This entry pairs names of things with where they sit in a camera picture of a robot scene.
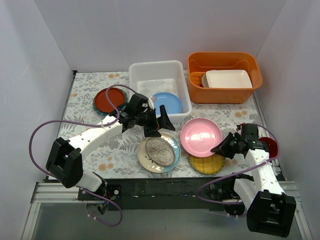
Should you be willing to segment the light blue plate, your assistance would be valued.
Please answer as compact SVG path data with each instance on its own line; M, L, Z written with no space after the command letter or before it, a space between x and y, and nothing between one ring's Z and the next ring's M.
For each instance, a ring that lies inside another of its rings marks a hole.
M160 106L164 105L166 113L180 114L182 112L181 100L170 92L159 92L154 95L156 101L154 102L156 115L160 115Z

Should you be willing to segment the yellow woven bamboo plate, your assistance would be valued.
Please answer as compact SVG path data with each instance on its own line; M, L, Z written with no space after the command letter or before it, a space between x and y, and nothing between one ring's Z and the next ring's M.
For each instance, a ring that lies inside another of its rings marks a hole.
M199 173L204 175L213 175L220 172L225 166L226 158L213 154L208 157L188 157L191 166Z

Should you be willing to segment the pink plate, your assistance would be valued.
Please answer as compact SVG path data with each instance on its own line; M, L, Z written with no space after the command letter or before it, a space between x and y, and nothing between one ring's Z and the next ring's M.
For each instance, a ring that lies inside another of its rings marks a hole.
M192 156L206 158L215 154L211 150L223 140L223 134L213 121L198 117L189 120L181 129L180 142Z

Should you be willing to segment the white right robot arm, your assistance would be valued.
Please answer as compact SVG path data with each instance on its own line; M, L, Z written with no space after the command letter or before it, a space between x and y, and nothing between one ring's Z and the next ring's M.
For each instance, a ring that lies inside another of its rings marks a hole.
M286 195L274 173L269 148L259 140L259 125L243 123L211 151L225 158L242 154L253 179L237 178L226 186L232 199L240 197L247 209L246 223L251 232L288 237L296 211L296 200Z

